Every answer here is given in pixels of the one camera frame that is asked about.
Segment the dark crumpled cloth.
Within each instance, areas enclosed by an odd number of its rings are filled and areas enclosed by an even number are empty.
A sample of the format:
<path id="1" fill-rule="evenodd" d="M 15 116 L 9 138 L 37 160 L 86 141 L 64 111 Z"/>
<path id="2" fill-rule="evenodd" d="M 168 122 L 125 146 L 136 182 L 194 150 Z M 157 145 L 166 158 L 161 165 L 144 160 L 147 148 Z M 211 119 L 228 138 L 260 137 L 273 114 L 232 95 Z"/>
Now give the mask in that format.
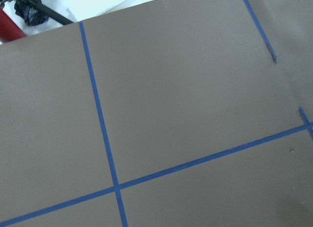
<path id="1" fill-rule="evenodd" d="M 38 26 L 48 21 L 49 17 L 26 2 L 17 0 L 14 4 L 15 14 L 21 17 L 28 26 Z"/>

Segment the red thermos bottle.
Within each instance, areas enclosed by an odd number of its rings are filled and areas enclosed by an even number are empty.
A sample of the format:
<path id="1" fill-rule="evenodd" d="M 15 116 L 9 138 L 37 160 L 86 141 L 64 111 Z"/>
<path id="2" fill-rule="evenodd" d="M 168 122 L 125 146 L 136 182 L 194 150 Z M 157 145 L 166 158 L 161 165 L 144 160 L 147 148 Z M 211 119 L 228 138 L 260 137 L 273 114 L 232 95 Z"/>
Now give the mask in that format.
<path id="1" fill-rule="evenodd" d="M 12 19 L 0 9 L 0 41 L 8 43 L 26 37 Z"/>

